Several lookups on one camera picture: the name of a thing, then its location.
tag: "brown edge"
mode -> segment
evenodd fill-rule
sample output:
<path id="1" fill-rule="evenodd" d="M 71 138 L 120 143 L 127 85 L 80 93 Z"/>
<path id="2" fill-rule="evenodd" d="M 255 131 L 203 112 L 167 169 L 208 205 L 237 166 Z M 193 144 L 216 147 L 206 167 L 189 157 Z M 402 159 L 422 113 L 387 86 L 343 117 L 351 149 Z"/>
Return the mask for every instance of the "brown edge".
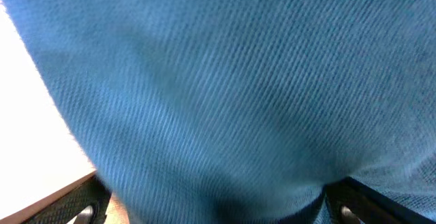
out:
<path id="1" fill-rule="evenodd" d="M 0 224 L 15 224 L 15 223 L 22 223 L 23 221 L 26 221 L 27 219 L 31 218 L 33 215 L 37 214 L 39 211 L 43 210 L 45 207 L 51 205 L 56 200 L 65 196 L 70 191 L 73 191 L 75 188 L 79 187 L 82 183 L 86 182 L 94 175 L 95 175 L 95 171 L 87 174 L 86 176 L 83 176 L 77 181 L 50 194 L 49 196 L 41 199 L 40 201 L 31 204 L 30 206 L 27 206 L 26 208 L 23 208 L 22 210 L 15 212 L 10 216 L 1 219 Z"/>

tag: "ribbed fabric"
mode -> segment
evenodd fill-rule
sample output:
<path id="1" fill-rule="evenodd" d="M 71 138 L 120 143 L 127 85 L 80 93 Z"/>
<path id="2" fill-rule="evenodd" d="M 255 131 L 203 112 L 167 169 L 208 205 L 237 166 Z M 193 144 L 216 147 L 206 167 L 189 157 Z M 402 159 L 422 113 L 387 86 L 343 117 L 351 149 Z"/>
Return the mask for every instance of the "ribbed fabric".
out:
<path id="1" fill-rule="evenodd" d="M 346 176 L 436 219 L 436 0 L 3 1 L 142 221 L 281 219 Z"/>

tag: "denim fabric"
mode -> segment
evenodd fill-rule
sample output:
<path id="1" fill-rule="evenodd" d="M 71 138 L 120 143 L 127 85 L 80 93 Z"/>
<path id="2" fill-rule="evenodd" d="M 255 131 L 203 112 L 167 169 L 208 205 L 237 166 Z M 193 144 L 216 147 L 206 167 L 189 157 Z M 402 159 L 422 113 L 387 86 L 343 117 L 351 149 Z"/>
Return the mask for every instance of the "denim fabric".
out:
<path id="1" fill-rule="evenodd" d="M 3 2 L 142 221 L 271 221 L 346 176 L 436 219 L 436 0 Z"/>

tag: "textile texture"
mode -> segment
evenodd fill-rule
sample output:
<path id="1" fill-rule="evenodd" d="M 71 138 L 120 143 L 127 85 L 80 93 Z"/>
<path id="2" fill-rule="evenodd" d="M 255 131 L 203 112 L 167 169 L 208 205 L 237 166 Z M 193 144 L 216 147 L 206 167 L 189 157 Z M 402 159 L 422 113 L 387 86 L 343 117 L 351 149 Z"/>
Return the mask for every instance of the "textile texture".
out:
<path id="1" fill-rule="evenodd" d="M 141 221 L 274 221 L 346 176 L 436 219 L 436 0 L 3 2 Z"/>

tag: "white surface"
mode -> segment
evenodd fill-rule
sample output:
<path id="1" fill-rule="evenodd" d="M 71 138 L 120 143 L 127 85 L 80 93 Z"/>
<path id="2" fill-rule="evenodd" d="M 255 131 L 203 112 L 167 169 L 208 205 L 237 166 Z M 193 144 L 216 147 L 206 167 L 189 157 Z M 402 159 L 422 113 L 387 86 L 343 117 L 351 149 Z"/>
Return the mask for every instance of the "white surface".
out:
<path id="1" fill-rule="evenodd" d="M 92 171 L 0 2 L 0 219 Z"/>

